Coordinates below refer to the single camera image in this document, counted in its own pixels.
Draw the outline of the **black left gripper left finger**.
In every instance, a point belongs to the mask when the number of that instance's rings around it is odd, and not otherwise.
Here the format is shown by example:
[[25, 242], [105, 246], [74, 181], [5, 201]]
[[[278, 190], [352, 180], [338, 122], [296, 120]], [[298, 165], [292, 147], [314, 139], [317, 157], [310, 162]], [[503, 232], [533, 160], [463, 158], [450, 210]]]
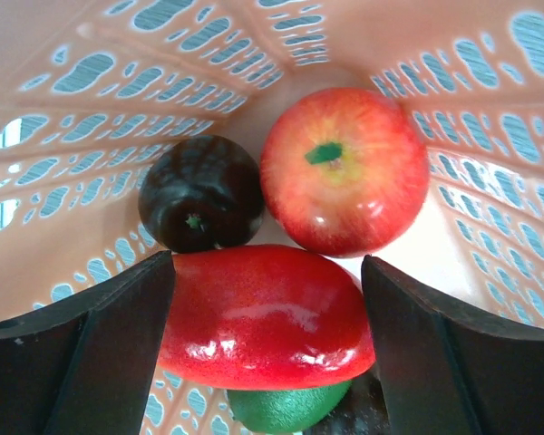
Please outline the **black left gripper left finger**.
[[0, 434], [137, 434], [174, 292], [170, 252], [0, 322]]

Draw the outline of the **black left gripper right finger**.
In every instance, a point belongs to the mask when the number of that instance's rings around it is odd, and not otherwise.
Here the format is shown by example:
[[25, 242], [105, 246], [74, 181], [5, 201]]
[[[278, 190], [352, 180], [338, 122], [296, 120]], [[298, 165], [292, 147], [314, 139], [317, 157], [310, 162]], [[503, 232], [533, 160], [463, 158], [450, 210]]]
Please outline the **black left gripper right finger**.
[[363, 260], [362, 287], [394, 434], [544, 434], [544, 329], [376, 256]]

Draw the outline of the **red toy pepper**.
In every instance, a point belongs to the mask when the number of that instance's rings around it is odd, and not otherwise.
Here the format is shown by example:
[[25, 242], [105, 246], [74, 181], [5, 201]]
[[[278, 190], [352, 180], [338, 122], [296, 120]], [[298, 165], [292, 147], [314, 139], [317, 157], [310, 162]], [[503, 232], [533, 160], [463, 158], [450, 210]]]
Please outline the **red toy pepper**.
[[300, 248], [176, 254], [158, 363], [220, 389], [295, 390], [345, 382], [376, 361], [359, 281]]

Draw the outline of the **red toy apple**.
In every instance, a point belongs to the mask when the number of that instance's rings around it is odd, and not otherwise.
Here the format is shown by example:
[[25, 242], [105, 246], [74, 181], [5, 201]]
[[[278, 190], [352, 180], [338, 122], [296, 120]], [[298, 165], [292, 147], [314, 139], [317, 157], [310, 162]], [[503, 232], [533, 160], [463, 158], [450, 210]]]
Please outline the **red toy apple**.
[[260, 180], [270, 214], [296, 244], [355, 257], [409, 229], [423, 208], [430, 170], [422, 137], [397, 101], [333, 87], [277, 118]]

